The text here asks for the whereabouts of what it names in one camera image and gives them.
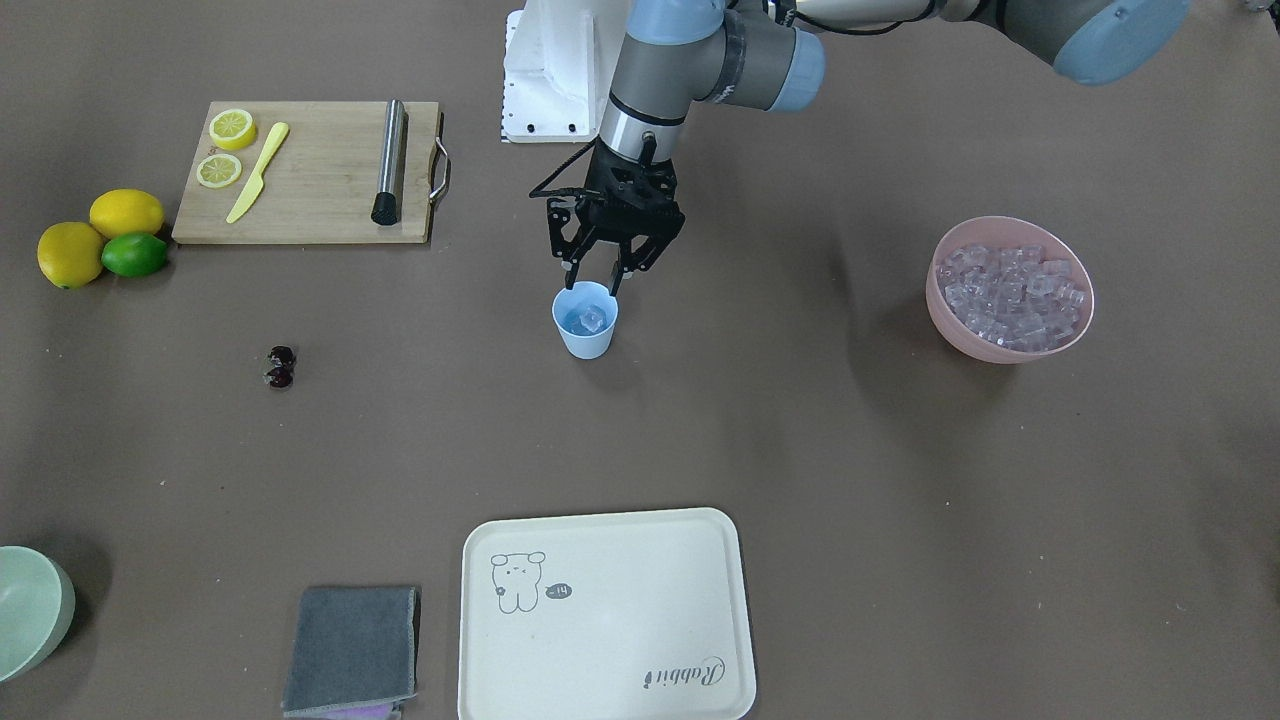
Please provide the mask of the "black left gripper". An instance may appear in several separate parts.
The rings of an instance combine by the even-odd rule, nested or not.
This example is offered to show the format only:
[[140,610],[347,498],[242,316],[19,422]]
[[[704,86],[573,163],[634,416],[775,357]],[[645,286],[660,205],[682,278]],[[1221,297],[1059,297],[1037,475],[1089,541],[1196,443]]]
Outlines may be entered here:
[[590,199],[548,199],[550,252],[564,270],[563,288],[577,282],[581,261],[596,242],[617,246],[608,292],[646,272],[680,233],[685,215],[675,200],[677,178],[671,160],[635,163],[595,141],[585,188]]

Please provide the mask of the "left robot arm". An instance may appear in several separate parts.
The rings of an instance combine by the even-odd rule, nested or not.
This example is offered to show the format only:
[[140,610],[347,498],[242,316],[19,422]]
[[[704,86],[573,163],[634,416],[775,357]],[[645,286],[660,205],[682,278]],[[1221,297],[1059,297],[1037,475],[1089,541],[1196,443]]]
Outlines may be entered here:
[[695,102],[800,111],[826,77],[820,33],[886,35],[940,18],[1000,32],[1079,85],[1108,85],[1142,67],[1178,32],[1187,1],[636,1],[590,165],[579,187],[547,202],[552,254],[572,290],[599,243],[616,246],[607,286],[652,268],[680,233],[672,156]]

